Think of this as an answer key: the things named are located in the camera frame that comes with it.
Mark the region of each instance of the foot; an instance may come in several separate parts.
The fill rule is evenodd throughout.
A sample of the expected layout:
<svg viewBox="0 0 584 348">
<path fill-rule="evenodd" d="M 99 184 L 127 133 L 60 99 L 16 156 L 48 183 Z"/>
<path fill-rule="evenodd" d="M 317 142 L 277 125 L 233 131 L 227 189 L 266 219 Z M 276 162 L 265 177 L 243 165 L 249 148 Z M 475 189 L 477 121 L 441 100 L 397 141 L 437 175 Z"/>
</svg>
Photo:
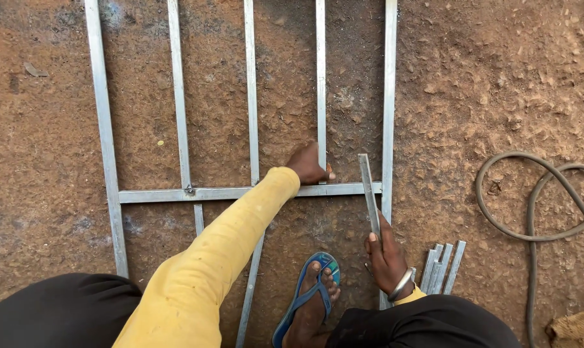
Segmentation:
<svg viewBox="0 0 584 348">
<path fill-rule="evenodd" d="M 309 289 L 317 283 L 320 269 L 321 265 L 318 261 L 314 261 L 307 266 L 307 272 L 302 280 L 299 295 L 309 291 Z M 333 276 L 331 275 L 331 270 L 329 268 L 325 268 L 321 273 L 320 281 L 322 281 L 322 284 L 324 284 L 328 290 L 331 304 L 334 304 L 341 294 L 341 289 L 339 289 L 338 284 L 333 281 Z M 285 336 L 283 336 L 283 348 L 319 346 L 311 344 L 311 341 L 319 336 L 318 331 L 324 320 L 325 313 L 326 308 L 324 308 L 322 297 L 319 292 L 316 292 L 309 301 L 296 310 L 294 319 L 292 320 L 292 325 Z"/>
</svg>

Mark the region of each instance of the hand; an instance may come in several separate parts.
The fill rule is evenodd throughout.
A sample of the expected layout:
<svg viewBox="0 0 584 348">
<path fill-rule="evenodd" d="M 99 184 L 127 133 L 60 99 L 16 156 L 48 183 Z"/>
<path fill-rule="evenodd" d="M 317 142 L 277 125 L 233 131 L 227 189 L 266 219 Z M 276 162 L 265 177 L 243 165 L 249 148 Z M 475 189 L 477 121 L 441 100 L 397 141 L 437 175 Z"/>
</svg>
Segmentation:
<svg viewBox="0 0 584 348">
<path fill-rule="evenodd" d="M 318 181 L 335 178 L 334 173 L 323 170 L 318 164 L 318 143 L 315 141 L 296 150 L 286 167 L 296 172 L 298 178 L 301 179 L 301 185 L 315 184 Z"/>
<path fill-rule="evenodd" d="M 373 279 L 384 293 L 390 295 L 407 270 L 406 252 L 393 237 L 393 230 L 382 213 L 378 214 L 382 243 L 375 233 L 369 233 L 369 237 L 365 238 L 365 251 L 371 260 Z M 414 283 L 410 281 L 396 300 L 411 295 L 413 290 Z"/>
</svg>

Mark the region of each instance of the person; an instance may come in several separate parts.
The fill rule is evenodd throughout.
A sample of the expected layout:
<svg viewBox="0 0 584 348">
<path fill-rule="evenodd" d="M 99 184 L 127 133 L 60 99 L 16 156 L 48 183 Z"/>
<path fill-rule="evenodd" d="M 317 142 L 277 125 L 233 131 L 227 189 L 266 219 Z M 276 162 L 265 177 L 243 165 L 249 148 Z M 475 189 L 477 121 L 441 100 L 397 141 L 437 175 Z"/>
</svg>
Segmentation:
<svg viewBox="0 0 584 348">
<path fill-rule="evenodd" d="M 318 145 L 295 152 L 226 209 L 188 249 L 160 265 L 143 294 L 109 274 L 65 274 L 0 302 L 0 347 L 218 347 L 219 307 L 258 240 L 303 184 L 334 179 Z M 382 241 L 365 239 L 373 277 L 390 294 L 407 269 L 404 250 L 380 218 Z M 301 269 L 294 299 L 273 345 L 311 347 L 519 347 L 491 313 L 449 295 L 425 296 L 410 281 L 388 310 L 346 310 L 330 333 L 320 326 L 339 298 L 334 257 L 316 253 Z"/>
</svg>

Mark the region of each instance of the blue flip-flop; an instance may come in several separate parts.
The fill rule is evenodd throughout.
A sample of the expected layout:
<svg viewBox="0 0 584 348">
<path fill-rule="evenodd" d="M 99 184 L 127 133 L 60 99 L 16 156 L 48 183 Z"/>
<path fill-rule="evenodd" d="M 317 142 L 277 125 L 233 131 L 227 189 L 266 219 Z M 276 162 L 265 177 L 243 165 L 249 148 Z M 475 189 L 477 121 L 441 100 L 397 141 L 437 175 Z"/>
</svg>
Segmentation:
<svg viewBox="0 0 584 348">
<path fill-rule="evenodd" d="M 317 280 L 318 282 L 311 288 L 309 291 L 305 292 L 304 294 L 298 296 L 298 292 L 301 289 L 302 280 L 305 278 L 305 274 L 307 273 L 307 266 L 314 261 L 319 261 L 321 265 L 321 270 L 318 273 Z M 277 326 L 277 329 L 274 330 L 273 334 L 273 347 L 274 348 L 281 348 L 283 345 L 283 336 L 288 332 L 288 329 L 292 325 L 292 320 L 294 319 L 294 313 L 296 309 L 300 306 L 304 305 L 305 302 L 309 301 L 309 299 L 315 295 L 316 292 L 320 292 L 320 296 L 322 297 L 322 302 L 324 303 L 324 307 L 326 308 L 326 313 L 324 314 L 324 320 L 327 319 L 328 315 L 331 311 L 331 302 L 328 298 L 328 289 L 322 284 L 320 281 L 320 276 L 322 271 L 326 268 L 330 268 L 331 275 L 333 276 L 333 281 L 339 284 L 341 279 L 341 274 L 339 272 L 339 264 L 337 261 L 332 257 L 330 254 L 320 251 L 318 253 L 313 254 L 305 265 L 302 267 L 302 271 L 300 276 L 298 277 L 298 282 L 296 283 L 296 291 L 294 292 L 294 298 L 292 299 L 292 303 L 288 307 L 288 311 L 281 319 L 281 322 Z"/>
</svg>

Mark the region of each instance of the pile of metal bars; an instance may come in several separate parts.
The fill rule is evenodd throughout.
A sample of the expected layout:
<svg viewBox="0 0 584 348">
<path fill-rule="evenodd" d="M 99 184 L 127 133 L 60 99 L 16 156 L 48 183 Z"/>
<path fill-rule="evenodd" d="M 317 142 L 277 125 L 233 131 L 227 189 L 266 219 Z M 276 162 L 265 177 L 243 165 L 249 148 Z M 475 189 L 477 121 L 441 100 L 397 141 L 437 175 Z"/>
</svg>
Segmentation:
<svg viewBox="0 0 584 348">
<path fill-rule="evenodd" d="M 395 58 L 397 34 L 397 0 L 385 0 L 385 78 L 384 78 L 384 115 L 383 115 L 383 148 L 382 148 L 382 180 L 373 183 L 373 192 L 381 194 L 381 209 L 384 216 L 391 220 L 391 195 L 393 183 L 393 131 L 395 127 Z M 317 37 L 317 110 L 318 110 L 318 142 L 319 163 L 326 167 L 326 26 L 325 0 L 316 0 L 316 37 Z M 255 186 L 260 179 L 258 158 L 258 122 L 257 122 L 257 92 L 255 76 L 255 42 L 254 42 L 254 10 L 253 1 L 244 0 L 245 45 L 247 60 L 247 98 L 249 103 L 249 146 L 251 166 L 251 186 L 200 188 L 191 184 L 189 167 L 187 119 L 185 106 L 184 80 L 182 75 L 182 55 L 180 51 L 180 23 L 177 0 L 168 0 L 169 39 L 171 45 L 172 72 L 174 76 L 174 99 L 176 101 L 176 126 L 178 133 L 178 148 L 180 154 L 180 180 L 182 187 L 177 189 L 150 189 L 119 191 L 116 156 L 114 153 L 114 138 L 111 128 L 110 99 L 102 46 L 101 22 L 98 0 L 85 0 L 88 41 L 90 44 L 90 59 L 92 78 L 96 98 L 96 113 L 98 115 L 101 138 L 101 152 L 105 173 L 105 186 L 110 210 L 110 225 L 114 256 L 118 275 L 128 277 L 127 252 L 122 230 L 121 204 L 137 204 L 151 202 L 182 202 L 182 201 L 212 201 L 238 199 Z M 362 183 L 337 183 L 303 186 L 298 195 L 307 196 L 341 196 L 363 194 Z M 202 205 L 195 204 L 195 225 L 197 233 L 203 230 Z M 251 260 L 249 281 L 242 308 L 241 324 L 237 336 L 236 347 L 244 342 L 249 312 L 257 278 L 257 269 L 262 254 L 263 236 L 257 244 Z M 389 306 L 382 296 L 380 309 Z"/>
<path fill-rule="evenodd" d="M 425 269 L 423 270 L 423 276 L 420 281 L 420 290 L 427 295 L 450 295 L 465 248 L 465 241 L 460 240 L 457 242 L 455 257 L 453 258 L 451 269 L 446 278 L 446 283 L 444 283 L 446 269 L 451 260 L 451 253 L 453 252 L 453 245 L 449 243 L 445 245 L 436 244 L 435 248 L 427 253 L 427 262 L 425 263 Z"/>
</svg>

